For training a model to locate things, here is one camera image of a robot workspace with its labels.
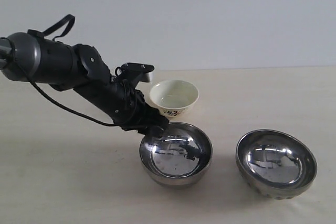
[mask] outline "bowl rim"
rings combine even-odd
[[[190,84],[195,90],[196,90],[196,92],[197,92],[197,97],[196,97],[196,99],[192,102],[192,103],[190,103],[189,105],[187,105],[187,106],[183,106],[183,107],[177,107],[177,108],[169,108],[169,107],[164,107],[164,106],[162,106],[162,105],[159,105],[158,103],[156,103],[154,100],[153,100],[153,90],[159,85],[159,84],[163,84],[163,83],[167,83],[167,82],[173,82],[173,81],[177,81],[177,82],[184,82],[184,83],[187,83],[187,84]],[[158,82],[158,83],[156,83],[155,85],[153,85],[152,87],[151,87],[151,90],[150,90],[150,92],[149,92],[149,98],[151,99],[151,101],[152,101],[152,103],[154,103],[156,106],[158,106],[158,107],[160,107],[160,108],[162,108],[162,109],[165,109],[165,110],[182,110],[182,109],[186,109],[186,108],[188,108],[188,107],[190,107],[190,106],[192,106],[192,105],[194,105],[197,101],[198,101],[198,99],[200,98],[200,93],[199,93],[200,91],[199,91],[199,89],[198,89],[198,87],[195,85],[195,84],[193,84],[193,83],[191,83],[191,82],[189,82],[189,81],[185,81],[185,80],[181,80],[181,79],[167,79],[167,80],[164,80],[164,81],[160,81],[160,82]]]
[[[184,122],[170,122],[169,124],[183,124],[183,125],[187,125],[187,126],[191,126],[192,128],[196,128],[197,130],[199,130],[206,138],[206,140],[208,141],[209,145],[210,145],[210,157],[206,163],[206,165],[201,169],[199,170],[198,172],[195,172],[195,173],[192,173],[191,175],[186,175],[186,176],[183,176],[183,177],[173,177],[173,176],[162,176],[161,174],[157,174],[155,173],[152,169],[150,169],[146,164],[145,162],[143,161],[143,156],[141,155],[141,146],[143,145],[144,143],[144,140],[145,140],[145,137],[141,140],[140,142],[140,145],[139,145],[139,156],[140,156],[140,160],[141,160],[141,163],[142,165],[146,168],[146,170],[148,172],[150,172],[151,174],[155,175],[155,176],[160,176],[161,178],[164,178],[164,179],[187,179],[187,178],[191,178],[191,177],[194,177],[194,176],[197,176],[199,173],[203,172],[204,170],[207,170],[208,167],[210,166],[210,164],[212,163],[212,158],[213,158],[213,145],[212,145],[212,142],[210,140],[210,138],[208,137],[208,135],[203,131],[201,130],[199,127],[193,125],[193,124],[190,124],[190,123],[184,123]]]
[[[310,181],[308,183],[306,183],[303,186],[298,186],[296,188],[279,188],[279,187],[276,187],[276,186],[272,186],[270,184],[263,183],[260,179],[258,179],[258,177],[253,176],[249,172],[249,170],[247,170],[245,168],[245,166],[242,164],[242,161],[240,160],[239,155],[238,155],[238,149],[240,147],[240,144],[246,138],[247,135],[249,135],[251,133],[255,133],[255,132],[260,132],[260,131],[267,131],[267,132],[278,133],[278,134],[284,135],[286,137],[289,137],[290,139],[292,139],[292,140],[296,141],[298,144],[300,144],[309,153],[309,155],[311,156],[312,161],[314,163],[314,175],[313,175],[313,177],[310,179]],[[252,179],[255,179],[256,181],[258,181],[260,183],[263,183],[263,184],[267,185],[268,187],[276,189],[276,190],[291,191],[291,190],[298,190],[298,189],[309,187],[313,183],[313,181],[315,180],[315,178],[317,176],[317,169],[318,169],[317,160],[316,160],[315,156],[313,155],[312,151],[303,142],[301,142],[300,140],[298,140],[296,137],[294,137],[292,135],[289,135],[288,133],[285,133],[285,132],[282,132],[282,131],[277,131],[277,130],[272,130],[272,129],[257,129],[257,130],[252,130],[252,131],[247,132],[246,134],[244,134],[239,139],[239,141],[237,143],[237,146],[236,146],[236,155],[235,156],[236,156],[236,162],[243,169],[243,171],[245,172],[246,176],[248,176],[248,177],[250,177]]]

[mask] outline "black cable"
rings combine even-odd
[[[37,84],[36,84],[36,82],[35,81],[33,81],[31,78],[30,78],[30,76],[28,75],[28,74],[26,74],[26,72],[25,72],[25,70],[19,65],[19,64],[17,64],[16,63],[16,65],[19,67],[19,69],[22,71],[22,73],[24,74],[24,76],[27,78],[27,80],[30,82],[30,84],[44,97],[44,98],[46,98],[49,102],[51,102],[51,103],[53,103],[54,105],[56,105],[56,106],[58,106],[58,107],[60,107],[61,109],[63,109],[63,110],[66,110],[66,111],[68,111],[68,112],[70,112],[70,113],[72,113],[72,114],[75,114],[75,115],[77,115],[77,116],[80,116],[80,117],[82,117],[82,118],[85,118],[85,119],[87,119],[87,120],[90,120],[90,121],[93,121],[93,122],[95,122],[95,123],[98,123],[98,124],[100,124],[100,125],[103,125],[103,126],[108,126],[108,127],[115,127],[115,126],[122,126],[123,124],[126,124],[127,122],[129,122],[131,119],[132,119],[132,117],[134,116],[134,114],[135,114],[135,111],[136,111],[136,107],[137,107],[137,98],[135,98],[134,100],[135,100],[135,102],[134,102],[134,109],[133,109],[133,111],[132,111],[132,113],[131,113],[131,115],[129,116],[129,118],[127,119],[127,120],[125,120],[124,122],[121,122],[121,123],[104,123],[104,122],[101,122],[101,121],[99,121],[99,120],[96,120],[96,119],[94,119],[94,118],[92,118],[92,117],[90,117],[90,116],[88,116],[88,115],[85,115],[85,114],[82,114],[82,113],[80,113],[80,112],[77,112],[77,111],[75,111],[75,110],[72,110],[72,109],[70,109],[70,108],[68,108],[68,107],[66,107],[66,106],[64,106],[64,105],[62,105],[61,103],[59,103],[59,102],[57,102],[57,101],[55,101],[53,98],[51,98],[49,95],[47,95]],[[124,85],[124,88],[125,88],[125,91],[126,91],[126,89],[130,89],[131,88],[131,85],[129,84],[129,83],[127,83],[127,82],[123,82],[123,85]]]

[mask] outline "robotic arm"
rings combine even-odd
[[[53,40],[45,37],[68,23]],[[161,137],[169,124],[158,109],[150,107],[143,93],[135,89],[139,82],[150,82],[152,65],[125,63],[111,74],[96,48],[74,46],[55,41],[71,30],[75,17],[67,15],[43,33],[28,30],[0,38],[0,70],[12,81],[30,82],[35,89],[60,108],[104,126],[137,130],[143,135]],[[112,118],[103,123],[65,107],[49,97],[36,83],[49,84],[57,91],[74,90]]]

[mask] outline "metal bowl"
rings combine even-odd
[[[244,135],[237,145],[236,162],[249,186],[273,199],[299,196],[317,174],[310,150],[296,138],[274,130]]]
[[[144,169],[155,182],[169,188],[185,188],[206,173],[213,149],[199,128],[172,122],[162,138],[145,136],[139,152]]]

